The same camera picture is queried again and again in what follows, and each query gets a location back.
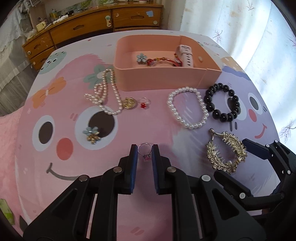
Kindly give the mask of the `wooden desk with drawers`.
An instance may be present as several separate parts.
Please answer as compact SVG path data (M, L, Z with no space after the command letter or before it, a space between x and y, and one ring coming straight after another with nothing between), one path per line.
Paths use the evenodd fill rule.
M164 6L125 2L96 6L41 30L24 45L31 67L40 70L50 54L65 45L105 33L160 29Z

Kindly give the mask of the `white floral curtain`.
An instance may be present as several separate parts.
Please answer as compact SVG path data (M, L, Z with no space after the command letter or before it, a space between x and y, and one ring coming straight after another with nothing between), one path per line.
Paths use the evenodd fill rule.
M163 28L210 37L259 90L280 139L295 147L295 34L272 1L161 1Z

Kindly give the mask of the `white lace cloth cover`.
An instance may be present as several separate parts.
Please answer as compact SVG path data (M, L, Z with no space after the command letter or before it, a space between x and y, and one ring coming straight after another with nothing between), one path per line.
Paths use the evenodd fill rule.
M29 8L28 1L18 1L1 25L1 89L22 74L29 74L26 81L37 76L23 50L29 35L36 32L30 21Z

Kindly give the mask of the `gold rhinestone hair clip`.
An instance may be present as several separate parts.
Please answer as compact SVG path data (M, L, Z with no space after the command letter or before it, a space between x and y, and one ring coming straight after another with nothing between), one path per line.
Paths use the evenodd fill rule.
M232 133L218 133L213 128L210 128L209 132L211 137L206 144L206 153L213 169L228 174L235 173L238 165L246 160L246 147Z

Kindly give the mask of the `blue flower brooch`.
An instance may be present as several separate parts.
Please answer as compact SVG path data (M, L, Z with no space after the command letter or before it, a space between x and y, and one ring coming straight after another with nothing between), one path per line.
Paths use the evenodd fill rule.
M82 133L86 135L87 141L91 142L92 145L95 145L101 139L97 126L93 128L88 126Z

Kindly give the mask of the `pink jewelry tray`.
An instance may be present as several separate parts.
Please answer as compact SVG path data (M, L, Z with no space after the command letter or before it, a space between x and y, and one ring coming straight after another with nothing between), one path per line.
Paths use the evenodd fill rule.
M175 59L179 45L192 49L194 67L183 67ZM137 55L147 56L146 64L137 63ZM130 35L120 38L114 57L116 85L123 91L207 89L222 73L217 61L195 40L185 36Z

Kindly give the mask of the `blue flower charm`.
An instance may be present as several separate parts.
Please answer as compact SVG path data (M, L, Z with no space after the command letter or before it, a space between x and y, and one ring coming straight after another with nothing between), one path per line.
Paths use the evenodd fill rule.
M143 53L137 55L137 63L138 64L146 64L147 63L147 56Z

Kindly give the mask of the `gold round pendant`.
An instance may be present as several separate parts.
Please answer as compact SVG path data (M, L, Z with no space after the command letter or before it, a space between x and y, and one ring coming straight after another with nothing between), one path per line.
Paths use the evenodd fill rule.
M137 101L132 97L126 97L122 102L122 106L125 109L133 109L137 106Z

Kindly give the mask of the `pink smart watch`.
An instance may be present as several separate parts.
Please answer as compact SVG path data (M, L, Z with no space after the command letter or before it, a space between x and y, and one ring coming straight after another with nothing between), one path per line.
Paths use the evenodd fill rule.
M194 67L193 61L193 53L192 49L188 45L179 45L175 51L175 59L183 66L183 67Z

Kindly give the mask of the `cartoon printed mat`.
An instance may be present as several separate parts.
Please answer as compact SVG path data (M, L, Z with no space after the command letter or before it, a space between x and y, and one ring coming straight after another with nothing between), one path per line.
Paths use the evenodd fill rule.
M154 188L148 155L161 155L188 175L213 174L206 155L209 130L268 144L278 138L270 112L244 70L209 37L188 33L221 68L218 82L239 98L232 122L208 116L194 130L181 126L167 106L179 87L196 87L199 73L157 75L137 56L172 57L182 32L135 30L96 36L62 47L46 59L18 126L16 186L23 225L30 224L80 175L103 174L138 146L133 194L119 197L118 240L171 240L171 199Z

